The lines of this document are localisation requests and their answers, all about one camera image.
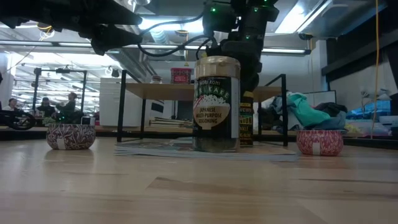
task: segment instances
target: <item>black cable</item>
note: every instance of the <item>black cable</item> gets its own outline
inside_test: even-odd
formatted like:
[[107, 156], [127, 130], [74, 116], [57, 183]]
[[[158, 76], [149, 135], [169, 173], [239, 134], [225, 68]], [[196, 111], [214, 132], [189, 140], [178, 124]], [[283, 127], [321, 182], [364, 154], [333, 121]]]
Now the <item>black cable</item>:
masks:
[[209, 37], [207, 40], [205, 40], [203, 43], [201, 43], [200, 45], [199, 45], [199, 48], [198, 48], [198, 50], [196, 51], [196, 53], [195, 53], [195, 55], [197, 56], [197, 60], [199, 60], [199, 51], [200, 51], [200, 49], [204, 46], [204, 45], [206, 45], [209, 41], [212, 41], [213, 43], [214, 42], [216, 42], [216, 39], [214, 38], [214, 37]]
[[193, 38], [187, 40], [185, 43], [179, 45], [179, 46], [176, 47], [175, 49], [173, 49], [173, 50], [171, 50], [171, 51], [169, 51], [169, 52], [166, 52], [166, 53], [162, 53], [162, 54], [153, 54], [153, 53], [150, 53], [150, 52], [146, 51], [145, 49], [143, 49], [143, 48], [141, 47], [141, 44], [137, 44], [137, 46], [138, 46], [138, 48], [142, 51], [142, 53], [144, 53], [144, 54], [146, 54], [146, 55], [148, 55], [148, 56], [151, 56], [151, 57], [164, 57], [164, 56], [168, 56], [168, 55], [170, 55], [170, 54], [172, 54], [172, 53], [174, 53], [174, 52], [177, 52], [177, 51], [179, 51], [179, 50], [183, 50], [183, 49], [185, 48], [185, 46], [187, 46], [188, 44], [194, 42], [195, 40], [201, 39], [201, 38], [210, 38], [210, 39], [211, 39], [211, 37], [208, 37], [207, 35], [202, 34], [202, 35], [193, 37]]
[[169, 25], [169, 24], [184, 24], [184, 23], [189, 23], [189, 22], [195, 22], [195, 21], [197, 21], [198, 19], [200, 19], [202, 16], [203, 16], [203, 12], [202, 12], [199, 16], [196, 16], [195, 18], [192, 18], [192, 19], [184, 19], [184, 20], [181, 20], [181, 21], [161, 22], [160, 24], [155, 24], [155, 25], [151, 26], [151, 27], [148, 28], [148, 29], [144, 29], [144, 30], [139, 34], [139, 36], [143, 36], [144, 34], [146, 34], [147, 32], [149, 32], [151, 29], [153, 29], [153, 28], [155, 28], [155, 27], [158, 27], [158, 26]]

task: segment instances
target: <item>light wood grain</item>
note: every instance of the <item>light wood grain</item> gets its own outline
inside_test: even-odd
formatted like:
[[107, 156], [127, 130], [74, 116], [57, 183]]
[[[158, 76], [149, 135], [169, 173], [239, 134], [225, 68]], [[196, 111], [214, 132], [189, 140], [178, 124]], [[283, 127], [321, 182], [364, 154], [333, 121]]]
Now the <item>light wood grain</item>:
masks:
[[1, 223], [397, 223], [398, 151], [253, 162], [114, 156], [115, 143], [0, 142]]
[[[193, 85], [127, 83], [126, 89], [147, 100], [193, 100]], [[254, 101], [264, 101], [281, 93], [280, 87], [259, 86], [254, 90]]]

